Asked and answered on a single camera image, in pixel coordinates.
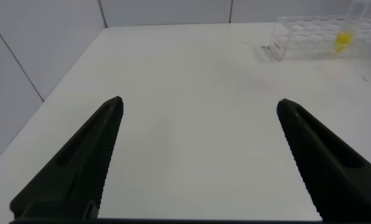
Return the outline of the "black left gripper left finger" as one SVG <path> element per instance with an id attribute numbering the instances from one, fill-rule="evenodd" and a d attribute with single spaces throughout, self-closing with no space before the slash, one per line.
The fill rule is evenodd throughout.
<path id="1" fill-rule="evenodd" d="M 96 218 L 123 111 L 104 102 L 14 197 L 15 218 Z"/>

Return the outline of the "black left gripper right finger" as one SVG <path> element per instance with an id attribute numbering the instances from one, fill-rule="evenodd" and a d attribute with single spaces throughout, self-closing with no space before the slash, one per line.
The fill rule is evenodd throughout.
<path id="1" fill-rule="evenodd" d="M 371 220 L 371 163 L 298 103 L 277 115 L 298 171 L 324 220 Z"/>

